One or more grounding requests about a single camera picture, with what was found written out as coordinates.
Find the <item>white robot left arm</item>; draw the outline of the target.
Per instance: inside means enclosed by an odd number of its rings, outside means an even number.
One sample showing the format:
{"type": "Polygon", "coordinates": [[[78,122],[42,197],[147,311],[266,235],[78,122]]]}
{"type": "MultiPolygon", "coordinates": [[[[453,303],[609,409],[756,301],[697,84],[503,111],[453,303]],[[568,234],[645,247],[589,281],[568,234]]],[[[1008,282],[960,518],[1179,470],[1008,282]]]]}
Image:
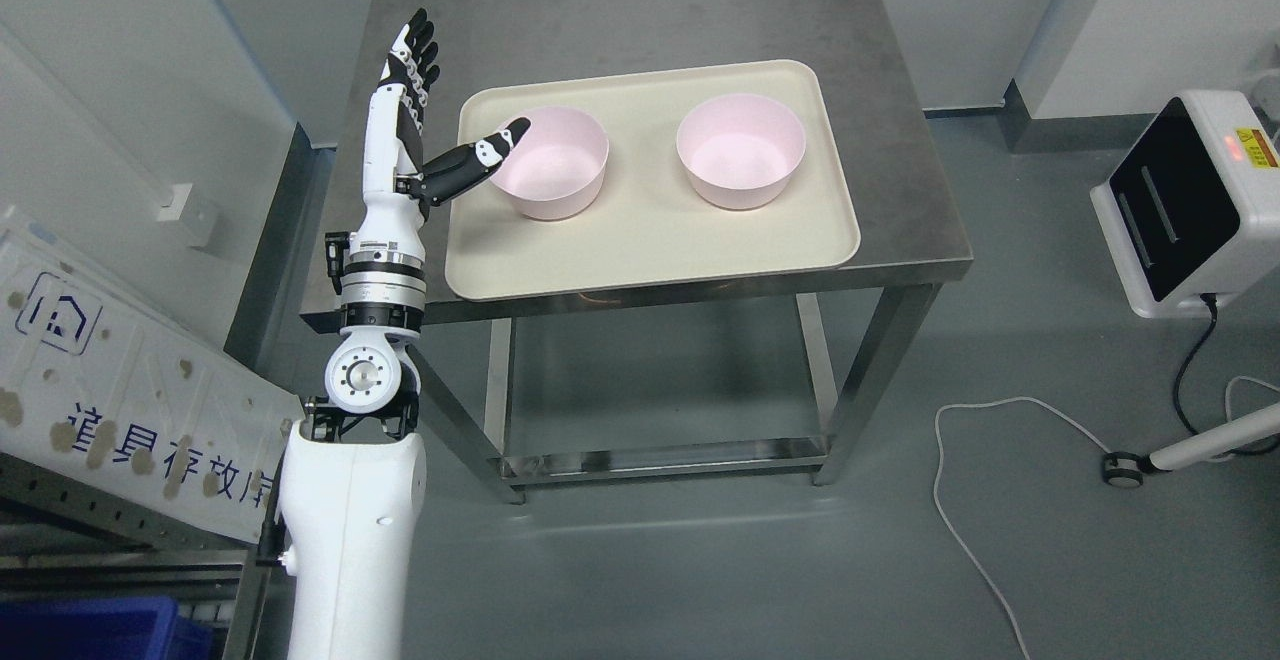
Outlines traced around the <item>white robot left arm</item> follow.
{"type": "Polygon", "coordinates": [[[340,420],[375,417],[390,443],[321,443],[293,423],[279,508],[294,577],[292,659],[398,659],[410,550],[425,499],[416,434],[421,376],[410,358],[425,308],[425,251],[406,230],[353,232],[338,276],[342,342],[326,397],[340,420]]]}

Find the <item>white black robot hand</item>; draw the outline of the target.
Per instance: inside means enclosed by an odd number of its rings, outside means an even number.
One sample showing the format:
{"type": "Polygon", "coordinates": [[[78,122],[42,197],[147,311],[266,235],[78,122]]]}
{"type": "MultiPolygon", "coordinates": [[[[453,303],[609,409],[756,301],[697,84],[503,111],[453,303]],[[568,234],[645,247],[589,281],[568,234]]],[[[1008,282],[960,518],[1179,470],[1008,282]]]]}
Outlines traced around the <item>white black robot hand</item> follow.
{"type": "Polygon", "coordinates": [[[426,159],[425,110],[440,75],[435,26],[419,8],[390,45],[367,107],[362,200],[352,249],[422,255],[419,232],[430,210],[475,189],[511,157],[532,122],[518,116],[474,142],[426,159]]]}

